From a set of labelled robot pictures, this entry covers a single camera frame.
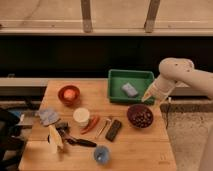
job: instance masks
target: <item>chair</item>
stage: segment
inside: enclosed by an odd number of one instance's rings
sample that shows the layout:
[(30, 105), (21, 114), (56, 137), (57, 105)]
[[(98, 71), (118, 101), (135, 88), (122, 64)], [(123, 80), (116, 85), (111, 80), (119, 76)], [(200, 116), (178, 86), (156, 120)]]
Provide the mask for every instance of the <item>chair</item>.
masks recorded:
[(24, 141), (14, 137), (15, 125), (19, 123), (19, 118), (14, 114), (0, 108), (0, 170), (6, 170), (10, 165), (19, 163), (21, 156), (14, 156), (4, 160), (7, 150), (20, 150)]

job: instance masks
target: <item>green tray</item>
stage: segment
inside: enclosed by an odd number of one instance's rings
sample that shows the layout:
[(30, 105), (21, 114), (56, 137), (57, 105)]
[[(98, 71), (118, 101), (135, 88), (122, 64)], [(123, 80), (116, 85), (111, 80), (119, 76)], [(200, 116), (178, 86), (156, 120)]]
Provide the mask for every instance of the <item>green tray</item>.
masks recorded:
[[(108, 98), (112, 103), (141, 103), (141, 98), (149, 85), (154, 81), (154, 74), (150, 71), (109, 70)], [(139, 93), (137, 97), (128, 97), (121, 87), (130, 83)], [(149, 98), (145, 104), (154, 104), (154, 98)]]

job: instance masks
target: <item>blue cup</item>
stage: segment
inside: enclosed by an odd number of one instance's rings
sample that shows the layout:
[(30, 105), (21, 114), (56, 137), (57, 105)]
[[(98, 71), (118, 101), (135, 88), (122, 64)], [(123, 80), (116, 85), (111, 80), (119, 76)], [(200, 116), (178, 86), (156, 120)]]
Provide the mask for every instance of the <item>blue cup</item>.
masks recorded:
[(94, 151), (94, 159), (99, 164), (106, 164), (109, 161), (109, 150), (105, 146), (97, 146)]

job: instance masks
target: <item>dark bowl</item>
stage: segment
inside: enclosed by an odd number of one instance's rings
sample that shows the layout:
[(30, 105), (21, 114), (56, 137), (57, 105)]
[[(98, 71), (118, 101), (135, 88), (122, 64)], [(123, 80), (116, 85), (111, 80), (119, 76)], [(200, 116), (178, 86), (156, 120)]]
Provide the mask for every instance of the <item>dark bowl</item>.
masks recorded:
[(146, 128), (153, 122), (152, 111), (144, 104), (134, 104), (128, 108), (127, 118), (137, 128)]
[[(67, 99), (64, 97), (64, 93), (67, 90), (73, 90), (75, 92), (75, 96), (72, 99)], [(59, 91), (58, 91), (58, 98), (59, 100), (66, 106), (71, 106), (73, 103), (76, 102), (76, 100), (79, 98), (80, 95), (80, 90), (78, 87), (74, 86), (74, 85), (67, 85), (62, 87)]]

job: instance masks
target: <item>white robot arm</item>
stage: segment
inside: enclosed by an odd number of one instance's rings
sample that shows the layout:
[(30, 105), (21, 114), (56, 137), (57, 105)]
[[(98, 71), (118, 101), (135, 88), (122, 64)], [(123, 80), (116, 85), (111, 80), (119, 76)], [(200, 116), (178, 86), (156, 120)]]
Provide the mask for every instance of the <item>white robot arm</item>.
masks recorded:
[(194, 69), (189, 59), (165, 58), (159, 64), (160, 75), (149, 86), (142, 101), (153, 96), (164, 101), (180, 82), (193, 87), (213, 99), (213, 73)]

